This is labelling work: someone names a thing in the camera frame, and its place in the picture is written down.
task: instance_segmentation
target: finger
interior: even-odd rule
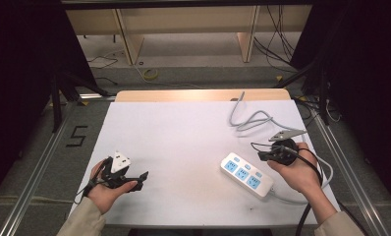
[[[134,186],[136,186],[138,181],[131,181],[128,183],[125,183],[124,185],[120,186],[117,189],[114,189],[113,192],[115,193],[115,197],[118,198],[119,196],[128,193],[133,189]]]
[[[269,167],[271,167],[271,169],[275,170],[278,173],[281,173],[282,169],[285,167],[284,165],[282,165],[274,160],[268,160],[268,161],[266,161],[266,163],[268,163],[268,165],[269,165]]]
[[[299,149],[301,149],[301,148],[308,149],[307,143],[297,143],[297,146],[299,147]]]
[[[104,160],[106,159],[103,159],[103,160],[100,160],[97,164],[94,165],[94,167],[92,167],[91,169],[91,174],[90,174],[90,178],[94,177],[95,173],[97,172],[97,170],[100,168],[100,166],[103,164]]]
[[[97,164],[94,165],[91,169],[90,178],[94,177],[95,172],[97,172],[98,167],[100,167],[101,163],[103,163],[104,160],[100,160]]]

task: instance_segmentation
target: wrist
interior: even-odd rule
[[[318,224],[322,224],[327,218],[337,212],[319,186],[306,191],[304,195],[311,205]]]
[[[300,190],[300,193],[302,193],[306,199],[311,200],[315,196],[321,196],[324,195],[323,190],[320,186],[307,186]]]

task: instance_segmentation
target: power strip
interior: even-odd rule
[[[220,164],[221,170],[259,199],[264,199],[274,180],[240,156],[230,153]]]

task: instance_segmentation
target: hand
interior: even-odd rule
[[[92,168],[90,178],[94,176],[102,162],[103,160]],[[104,214],[113,206],[117,198],[128,193],[137,183],[137,181],[131,181],[116,189],[110,189],[104,185],[98,184],[88,193],[88,198],[94,202],[98,209],[100,209],[101,214]]]
[[[297,144],[299,149],[308,149],[306,143]],[[315,157],[307,150],[300,150],[299,155],[308,160],[314,166],[317,165]],[[302,160],[296,159],[291,165],[286,166],[273,160],[268,160],[268,165],[278,172],[288,183],[288,185],[302,193],[314,211],[318,224],[337,212],[330,203],[320,187],[317,174]]]
[[[306,143],[298,143],[299,149],[308,149]],[[300,150],[299,155],[316,166],[317,160],[307,150]],[[298,192],[307,196],[307,194],[316,189],[320,189],[318,176],[307,164],[302,160],[296,159],[291,165],[286,166],[273,160],[267,161],[269,167],[278,172],[287,182],[287,184]]]

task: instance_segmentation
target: cabinet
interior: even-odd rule
[[[284,31],[302,31],[311,6],[283,7]],[[114,10],[69,10],[67,15],[77,35],[119,34],[130,65],[135,64],[146,34],[209,33],[237,34],[244,62],[251,59],[257,31],[275,31],[279,6],[232,6],[191,8],[138,8]]]

